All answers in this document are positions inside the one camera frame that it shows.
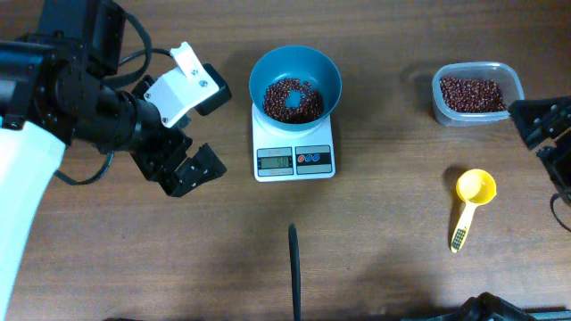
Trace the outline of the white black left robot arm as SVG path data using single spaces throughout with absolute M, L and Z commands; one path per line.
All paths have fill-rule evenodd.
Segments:
M 145 28 L 113 1 L 47 1 L 37 30 L 1 44 L 1 306 L 7 309 L 37 207 L 74 140 L 107 161 L 127 152 L 145 179 L 170 197 L 222 177 L 208 145 L 194 156 L 187 114 L 208 115 L 231 99 L 227 82 L 193 48 L 167 51 L 173 70 L 120 75 L 131 25 L 150 61 Z

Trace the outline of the yellow plastic measuring scoop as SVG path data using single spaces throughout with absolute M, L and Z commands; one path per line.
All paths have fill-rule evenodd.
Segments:
M 487 171 L 470 169 L 459 177 L 456 193 L 464 207 L 451 237 L 450 249 L 453 253 L 457 253 L 467 240 L 476 209 L 491 202 L 497 195 L 497 185 Z

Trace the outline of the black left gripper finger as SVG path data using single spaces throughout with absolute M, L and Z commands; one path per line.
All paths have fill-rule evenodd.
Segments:
M 222 177 L 226 172 L 227 167 L 211 147 L 204 144 L 173 172 L 169 179 L 169 196 L 182 197 L 196 187 Z
M 219 87 L 213 95 L 194 107 L 201 116 L 207 116 L 230 101 L 232 93 L 226 80 L 209 63 L 205 63 L 203 67 L 213 79 L 213 82 Z

